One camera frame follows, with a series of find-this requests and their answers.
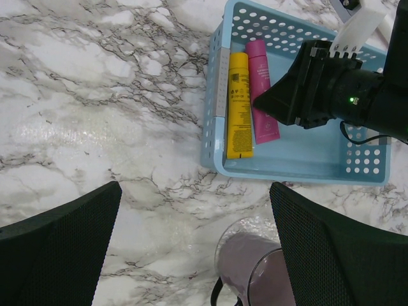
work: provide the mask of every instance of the marble tabletop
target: marble tabletop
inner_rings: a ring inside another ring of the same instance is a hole
[[[2,0],[0,226],[118,180],[95,306],[209,305],[221,233],[242,217],[272,215],[271,182],[199,164],[209,36],[225,2]],[[328,0],[259,2],[340,25]],[[385,3],[393,11],[396,2]],[[394,142],[385,187],[290,186],[408,235],[407,156]],[[225,292],[220,305],[232,301]]]

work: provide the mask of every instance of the black textured panel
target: black textured panel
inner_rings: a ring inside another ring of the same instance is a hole
[[[270,198],[297,306],[407,305],[408,237],[354,221],[279,183]]]
[[[90,306],[120,196],[119,184],[112,182],[71,203],[28,219],[30,222],[26,225],[31,227],[30,232],[47,228],[48,234],[38,240],[41,247],[31,256],[34,258],[30,259],[32,265],[23,271],[22,286],[15,290],[9,305]],[[35,229],[33,224],[39,224],[39,228]],[[20,231],[25,228],[24,224],[12,224],[5,232],[13,232],[14,225],[20,226]]]

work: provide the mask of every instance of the light blue plastic basket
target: light blue plastic basket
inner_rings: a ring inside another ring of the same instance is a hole
[[[226,159],[226,105],[230,52],[243,52],[250,40],[267,45],[271,84],[288,70],[303,40],[332,40],[335,33],[247,0],[229,0],[224,20],[211,36],[201,164],[229,177],[325,184],[383,186],[390,175],[390,145],[353,145],[340,132],[339,120],[304,130],[279,125],[280,140],[256,145],[254,157]],[[364,46],[363,68],[382,69],[386,54]],[[349,127],[352,139],[367,129]]]

